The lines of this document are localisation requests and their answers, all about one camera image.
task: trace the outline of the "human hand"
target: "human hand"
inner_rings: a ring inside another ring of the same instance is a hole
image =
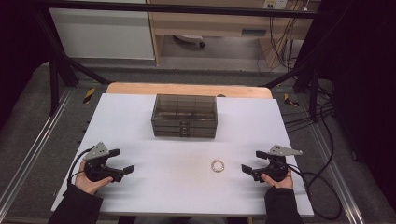
[[[267,183],[269,186],[275,186],[277,189],[293,189],[293,179],[291,178],[291,169],[288,169],[288,173],[286,174],[285,178],[282,181],[276,182],[271,178],[269,175],[262,174],[262,179]]]
[[[109,176],[97,182],[92,182],[84,172],[86,161],[82,161],[79,165],[78,175],[76,177],[76,187],[82,191],[93,195],[99,188],[106,186],[113,181],[113,177]]]

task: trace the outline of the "transparent storage box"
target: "transparent storage box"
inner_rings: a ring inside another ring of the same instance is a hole
[[[157,94],[151,117],[155,136],[215,138],[215,96]]]

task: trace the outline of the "table surface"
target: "table surface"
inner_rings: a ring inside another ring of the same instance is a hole
[[[224,95],[226,97],[272,99],[268,88],[247,86],[186,85],[160,83],[114,82],[107,88],[107,93],[122,94],[180,94],[180,95]]]
[[[290,147],[277,102],[217,100],[215,139],[155,137],[150,123],[155,94],[103,94],[77,154],[102,141],[108,149],[120,149],[119,156],[107,161],[109,167],[135,165],[135,169],[120,183],[98,192],[105,199],[101,212],[115,216],[263,215],[268,187],[242,173],[241,164],[264,167],[268,161],[256,158],[256,150]],[[215,159],[224,162],[223,172],[211,170]],[[294,157],[287,161],[296,165]],[[313,216],[302,179],[295,174],[293,178],[299,213]],[[64,181],[52,210],[65,190]]]

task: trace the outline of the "white cabinet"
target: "white cabinet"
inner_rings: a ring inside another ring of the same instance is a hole
[[[154,60],[147,12],[51,8],[50,13],[64,50],[72,58]]]

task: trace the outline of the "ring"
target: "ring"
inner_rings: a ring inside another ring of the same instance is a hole
[[[215,163],[216,163],[216,162],[221,163],[221,169],[218,170],[218,169],[215,168]],[[224,162],[222,162],[220,159],[217,159],[217,160],[212,161],[212,170],[213,170],[214,172],[216,172],[216,173],[220,173],[221,171],[224,170]]]

